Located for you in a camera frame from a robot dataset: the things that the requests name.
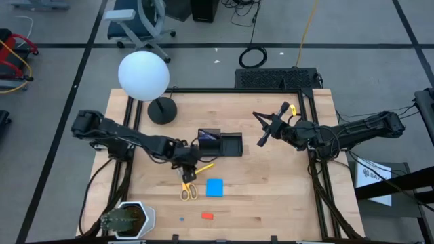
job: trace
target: chair wheel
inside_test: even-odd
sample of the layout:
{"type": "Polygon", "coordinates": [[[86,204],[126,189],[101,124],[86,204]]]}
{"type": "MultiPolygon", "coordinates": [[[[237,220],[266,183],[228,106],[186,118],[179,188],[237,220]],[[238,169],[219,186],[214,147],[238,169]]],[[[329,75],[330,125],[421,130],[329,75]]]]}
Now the chair wheel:
{"type": "Polygon", "coordinates": [[[118,48],[120,48],[120,49],[125,48],[125,45],[124,45],[123,42],[121,42],[121,41],[116,42],[116,46],[117,46],[118,48]]]}

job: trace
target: gray floor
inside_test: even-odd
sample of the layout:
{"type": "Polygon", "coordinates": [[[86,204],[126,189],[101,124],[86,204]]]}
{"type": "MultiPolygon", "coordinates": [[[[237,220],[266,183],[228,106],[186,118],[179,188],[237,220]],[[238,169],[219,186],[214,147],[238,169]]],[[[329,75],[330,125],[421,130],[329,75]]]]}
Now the gray floor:
{"type": "MultiPolygon", "coordinates": [[[[102,0],[68,1],[67,12],[26,12],[0,2],[0,28],[23,35],[30,16],[35,21],[35,43],[86,43],[102,0]]],[[[399,1],[419,43],[434,43],[432,0],[399,1]]],[[[109,0],[106,9],[113,8],[109,0]]],[[[254,42],[299,43],[313,0],[263,0],[254,42]]],[[[176,28],[175,38],[162,43],[247,43],[251,28],[233,26],[232,11],[219,6],[213,24],[167,19],[176,28]]],[[[245,19],[234,19],[245,24],[245,19]]],[[[106,38],[107,22],[98,29],[95,43],[106,38]]],[[[306,43],[411,43],[389,0],[320,1],[306,43]]],[[[81,109],[105,111],[109,92],[119,88],[117,67],[132,49],[93,49],[87,61],[72,111],[66,124],[37,214],[27,241],[74,237],[85,185],[94,152],[86,142],[71,137],[69,127],[81,109]]],[[[233,87],[239,48],[167,49],[171,85],[178,87],[233,87]]],[[[434,65],[434,50],[424,49],[434,65]]],[[[263,68],[287,68],[295,64],[297,49],[267,48],[263,68]]],[[[35,185],[52,143],[83,49],[41,49],[30,59],[35,82],[26,92],[0,96],[0,110],[11,112],[14,122],[0,144],[0,242],[14,243],[35,185]]],[[[245,56],[247,64],[259,54],[245,56]]],[[[300,67],[316,67],[324,86],[332,90],[336,108],[354,115],[401,108],[412,103],[414,91],[430,87],[413,49],[304,49],[300,67]]],[[[355,148],[373,161],[409,163],[411,170],[433,166],[433,146],[422,120],[404,119],[405,134],[396,140],[374,139],[355,148]]],[[[434,227],[434,215],[427,213],[434,227]]],[[[363,216],[369,237],[383,241],[421,241],[415,220],[363,216]]]]}

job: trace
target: blue cube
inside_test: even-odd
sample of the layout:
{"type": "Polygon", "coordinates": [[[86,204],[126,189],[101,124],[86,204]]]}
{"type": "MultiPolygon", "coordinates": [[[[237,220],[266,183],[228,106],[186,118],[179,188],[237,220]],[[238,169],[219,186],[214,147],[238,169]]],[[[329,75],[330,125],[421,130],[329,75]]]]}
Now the blue cube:
{"type": "Polygon", "coordinates": [[[208,179],[206,181],[207,197],[223,197],[223,179],[208,179]]]}

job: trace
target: wooden table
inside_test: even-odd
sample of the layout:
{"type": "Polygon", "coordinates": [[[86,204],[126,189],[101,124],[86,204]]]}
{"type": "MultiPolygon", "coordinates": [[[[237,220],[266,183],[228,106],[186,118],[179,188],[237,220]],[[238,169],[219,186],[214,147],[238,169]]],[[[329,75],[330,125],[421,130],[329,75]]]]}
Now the wooden table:
{"type": "MultiPolygon", "coordinates": [[[[314,90],[314,95],[320,124],[337,125],[330,90],[314,90]]],[[[263,131],[252,111],[276,113],[283,101],[294,104],[300,111],[296,94],[175,93],[173,99],[178,115],[167,125],[152,123],[146,113],[148,103],[145,103],[140,132],[191,141],[199,128],[240,131],[244,154],[215,160],[216,166],[198,174],[194,181],[199,198],[181,201],[180,178],[170,170],[171,164],[153,163],[138,148],[128,200],[142,201],[156,211],[155,229],[146,234],[145,239],[168,240],[173,234],[179,234],[181,240],[269,241],[271,235],[277,235],[280,241],[321,240],[312,179],[307,173],[307,153],[297,152],[289,144],[272,138],[263,148],[256,145],[263,131]],[[205,196],[208,178],[224,180],[223,197],[205,196]],[[213,213],[214,220],[202,219],[201,213],[205,211],[213,213]]],[[[127,95],[123,90],[112,90],[106,117],[122,124],[126,103],[127,95]]],[[[305,104],[310,115],[307,99],[305,104]]],[[[106,152],[97,152],[92,174],[106,160],[106,152]]],[[[347,163],[344,153],[337,160],[347,163]]],[[[353,228],[364,235],[348,169],[333,162],[328,165],[337,208],[353,228]]],[[[198,167],[202,166],[205,164],[199,162],[198,167]]],[[[113,169],[114,163],[98,174],[90,188],[83,217],[85,230],[106,205],[113,169]]],[[[333,236],[327,207],[324,211],[329,236],[333,236]]]]}

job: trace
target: small red object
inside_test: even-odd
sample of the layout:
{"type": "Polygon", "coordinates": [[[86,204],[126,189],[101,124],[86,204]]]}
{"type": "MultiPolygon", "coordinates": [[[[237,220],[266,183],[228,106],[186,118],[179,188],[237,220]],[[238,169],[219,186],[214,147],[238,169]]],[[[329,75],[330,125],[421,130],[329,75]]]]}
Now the small red object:
{"type": "Polygon", "coordinates": [[[207,220],[213,220],[214,219],[214,214],[212,214],[212,213],[202,213],[202,218],[207,219],[207,220]]]}

